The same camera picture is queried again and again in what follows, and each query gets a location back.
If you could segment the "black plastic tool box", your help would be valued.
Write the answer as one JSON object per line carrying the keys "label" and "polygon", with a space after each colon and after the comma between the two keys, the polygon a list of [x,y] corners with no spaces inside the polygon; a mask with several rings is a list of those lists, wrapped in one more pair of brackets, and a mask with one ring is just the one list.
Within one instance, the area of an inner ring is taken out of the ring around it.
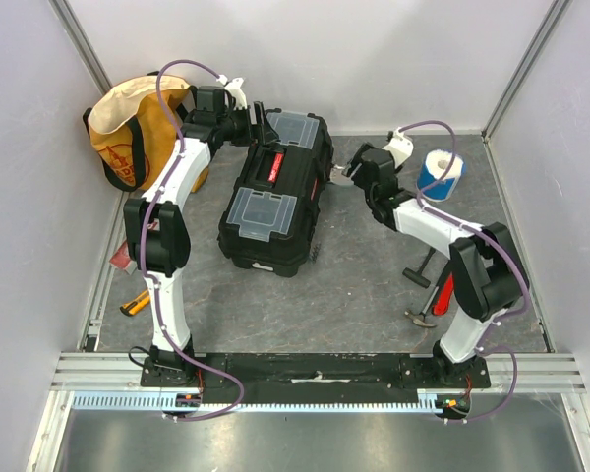
{"label": "black plastic tool box", "polygon": [[292,277],[311,253],[333,144],[319,115],[281,109],[266,115],[278,140],[249,147],[220,218],[217,242],[239,268]]}

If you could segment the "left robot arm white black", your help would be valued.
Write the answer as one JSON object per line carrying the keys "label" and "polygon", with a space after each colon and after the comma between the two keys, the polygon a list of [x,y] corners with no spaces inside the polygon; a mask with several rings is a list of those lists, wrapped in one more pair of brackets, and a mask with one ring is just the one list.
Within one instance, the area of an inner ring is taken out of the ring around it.
{"label": "left robot arm white black", "polygon": [[153,315],[149,360],[178,386],[191,383],[197,373],[182,294],[182,271],[191,253],[183,206],[203,184],[224,143],[250,146],[278,141],[263,104],[248,103],[243,83],[235,78],[224,86],[192,91],[195,109],[182,124],[172,122],[175,143],[163,170],[142,197],[124,206],[129,255],[143,273]]}

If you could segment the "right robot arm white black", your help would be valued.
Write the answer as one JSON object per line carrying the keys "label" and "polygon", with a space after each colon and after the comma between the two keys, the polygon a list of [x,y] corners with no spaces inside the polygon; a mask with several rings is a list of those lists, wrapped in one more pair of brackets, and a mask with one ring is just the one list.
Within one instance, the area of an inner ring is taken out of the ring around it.
{"label": "right robot arm white black", "polygon": [[500,321],[530,305],[529,282],[508,228],[481,226],[427,204],[399,186],[389,150],[363,143],[341,169],[364,191],[374,219],[412,236],[448,258],[457,311],[433,348],[431,375],[445,387],[466,375],[466,366],[484,354],[484,339]]}

